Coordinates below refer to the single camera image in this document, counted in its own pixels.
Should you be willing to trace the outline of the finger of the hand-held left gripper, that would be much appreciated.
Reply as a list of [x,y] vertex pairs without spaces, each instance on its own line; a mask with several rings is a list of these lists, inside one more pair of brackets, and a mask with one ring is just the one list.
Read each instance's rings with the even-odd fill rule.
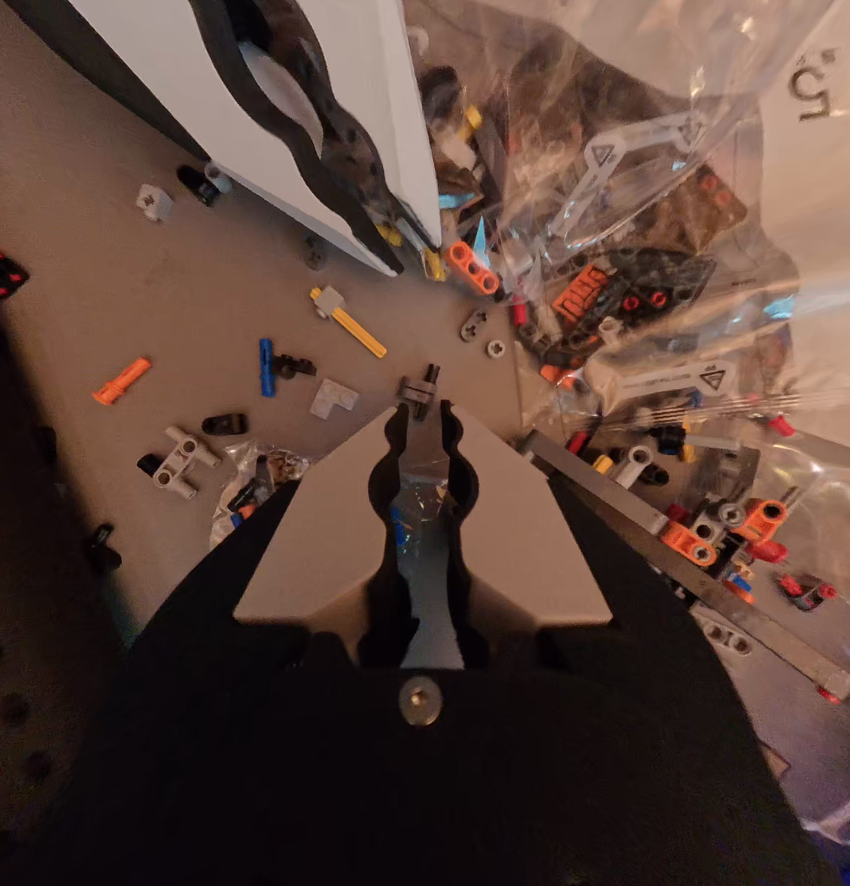
[[71,5],[232,179],[367,267],[391,277],[404,271],[309,132],[261,89],[224,2]]
[[429,247],[441,243],[428,129],[397,1],[301,1],[333,94],[374,143],[386,186],[411,212]]

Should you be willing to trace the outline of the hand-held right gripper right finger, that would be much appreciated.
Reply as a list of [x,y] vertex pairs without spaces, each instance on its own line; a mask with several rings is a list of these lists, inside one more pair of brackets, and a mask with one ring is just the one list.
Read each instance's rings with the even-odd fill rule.
[[473,414],[441,401],[449,458],[446,593],[465,668],[542,631],[603,628],[611,609],[547,476]]

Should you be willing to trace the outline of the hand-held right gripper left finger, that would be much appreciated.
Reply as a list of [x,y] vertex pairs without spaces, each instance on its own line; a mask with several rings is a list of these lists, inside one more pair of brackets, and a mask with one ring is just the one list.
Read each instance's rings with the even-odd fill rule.
[[408,651],[408,585],[397,563],[392,504],[408,407],[384,410],[305,472],[234,618],[338,636],[365,667]]

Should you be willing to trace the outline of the grey connector with black pin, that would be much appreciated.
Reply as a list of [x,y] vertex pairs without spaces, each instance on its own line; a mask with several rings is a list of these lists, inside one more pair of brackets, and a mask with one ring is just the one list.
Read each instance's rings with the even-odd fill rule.
[[398,396],[410,405],[411,416],[423,423],[430,412],[438,389],[441,367],[430,363],[422,378],[404,376],[398,386]]

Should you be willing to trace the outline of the small grey lego assembly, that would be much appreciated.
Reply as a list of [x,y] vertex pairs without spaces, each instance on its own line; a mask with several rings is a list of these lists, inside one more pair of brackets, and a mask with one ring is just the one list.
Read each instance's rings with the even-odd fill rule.
[[342,294],[332,286],[313,287],[309,299],[321,318],[337,323],[377,359],[386,357],[386,347],[352,318]]

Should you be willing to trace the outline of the small light grey lego cube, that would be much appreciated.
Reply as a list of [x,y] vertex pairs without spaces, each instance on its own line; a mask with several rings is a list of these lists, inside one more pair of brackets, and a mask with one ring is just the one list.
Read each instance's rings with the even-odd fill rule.
[[146,219],[160,224],[167,221],[175,204],[163,189],[143,183],[138,191],[135,205]]

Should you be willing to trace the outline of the grey lego angle piece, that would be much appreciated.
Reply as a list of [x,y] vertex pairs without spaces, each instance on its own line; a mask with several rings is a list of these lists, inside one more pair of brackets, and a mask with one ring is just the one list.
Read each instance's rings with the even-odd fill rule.
[[309,413],[326,421],[336,408],[351,412],[357,405],[359,396],[357,391],[324,378],[309,406]]

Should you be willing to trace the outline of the grey double-hole lego connector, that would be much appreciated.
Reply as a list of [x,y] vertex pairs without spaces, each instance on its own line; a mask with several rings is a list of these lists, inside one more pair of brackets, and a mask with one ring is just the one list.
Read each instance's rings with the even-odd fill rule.
[[205,446],[197,437],[182,428],[171,425],[165,435],[172,441],[172,450],[164,458],[153,453],[143,455],[136,467],[145,473],[157,488],[174,493],[184,501],[191,501],[197,489],[186,479],[187,472],[201,464],[214,470],[221,459]]

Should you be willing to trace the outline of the orange lego beam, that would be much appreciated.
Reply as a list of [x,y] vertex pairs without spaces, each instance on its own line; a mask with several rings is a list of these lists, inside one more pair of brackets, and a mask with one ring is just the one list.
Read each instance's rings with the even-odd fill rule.
[[464,240],[457,240],[443,251],[443,260],[456,277],[480,297],[495,300],[500,280]]

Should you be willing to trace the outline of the orange lego pin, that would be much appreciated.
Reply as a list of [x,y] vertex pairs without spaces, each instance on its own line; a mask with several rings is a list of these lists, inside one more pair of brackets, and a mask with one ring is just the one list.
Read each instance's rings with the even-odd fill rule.
[[150,369],[152,362],[146,357],[139,357],[121,372],[106,382],[99,390],[92,392],[93,399],[101,405],[112,406]]

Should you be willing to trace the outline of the pile of clear lego bags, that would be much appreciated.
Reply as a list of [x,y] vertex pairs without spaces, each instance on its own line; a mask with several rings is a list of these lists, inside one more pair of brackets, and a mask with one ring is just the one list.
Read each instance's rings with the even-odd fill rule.
[[444,214],[526,313],[520,423],[715,435],[850,534],[850,2],[404,2],[480,111]]

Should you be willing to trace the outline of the black connector with white pin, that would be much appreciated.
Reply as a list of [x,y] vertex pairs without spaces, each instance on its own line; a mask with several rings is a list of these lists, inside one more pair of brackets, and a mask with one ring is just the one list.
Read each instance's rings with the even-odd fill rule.
[[232,192],[232,180],[212,161],[202,168],[180,165],[175,174],[177,181],[206,207],[212,207],[221,197]]

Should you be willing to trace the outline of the small black clip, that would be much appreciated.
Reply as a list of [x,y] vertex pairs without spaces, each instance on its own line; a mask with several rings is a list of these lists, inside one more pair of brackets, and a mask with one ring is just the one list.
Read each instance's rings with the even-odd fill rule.
[[84,557],[91,572],[98,578],[108,576],[123,564],[121,554],[110,547],[113,532],[115,526],[112,524],[99,524],[84,542]]

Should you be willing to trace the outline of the black perforated pad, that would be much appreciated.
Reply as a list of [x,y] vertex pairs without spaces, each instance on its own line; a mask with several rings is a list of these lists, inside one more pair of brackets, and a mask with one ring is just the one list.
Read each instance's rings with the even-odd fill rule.
[[123,645],[0,316],[0,884],[59,803]]

